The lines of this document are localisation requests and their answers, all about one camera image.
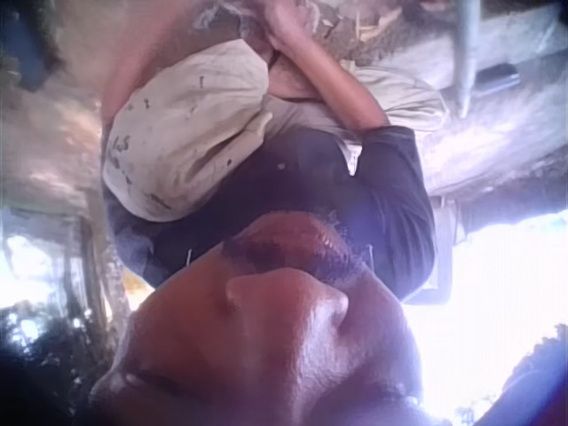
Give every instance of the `nostril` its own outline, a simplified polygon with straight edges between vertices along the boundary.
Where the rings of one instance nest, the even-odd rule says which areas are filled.
[[[343,324],[349,310],[345,293],[292,269],[229,280],[225,299],[229,309],[247,317],[260,320],[276,314],[292,323],[318,318],[322,326],[327,323],[335,329]]]
[[[330,290],[334,293],[331,295],[330,301],[332,309],[330,321],[334,328],[339,328],[347,316],[347,311],[349,310],[349,298],[345,293],[335,290],[334,288],[331,288]]]

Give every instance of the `sunlight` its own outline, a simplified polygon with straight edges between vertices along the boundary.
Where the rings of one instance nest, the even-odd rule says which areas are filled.
[[[567,223],[565,211],[470,235],[454,248],[450,301],[405,306],[434,415],[452,419],[460,406],[498,397],[522,357],[568,321]]]

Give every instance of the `man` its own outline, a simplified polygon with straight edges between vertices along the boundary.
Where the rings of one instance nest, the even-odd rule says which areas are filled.
[[[290,126],[173,222],[137,217],[139,204],[125,208],[106,186],[119,254],[157,290],[92,392],[95,422],[436,424],[418,406],[420,361],[399,302],[428,279],[435,256],[414,132],[390,125],[292,1],[253,3],[274,49],[360,141],[357,170],[350,175],[336,134]],[[148,21],[151,45],[169,16]],[[107,138],[148,52],[131,51],[114,74]],[[113,155],[130,144],[115,140],[122,148],[109,146],[106,164],[121,170]]]

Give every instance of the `metal pole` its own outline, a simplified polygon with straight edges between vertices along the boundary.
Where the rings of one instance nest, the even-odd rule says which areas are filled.
[[[457,0],[454,87],[461,118],[468,114],[476,83],[480,24],[481,0]]]

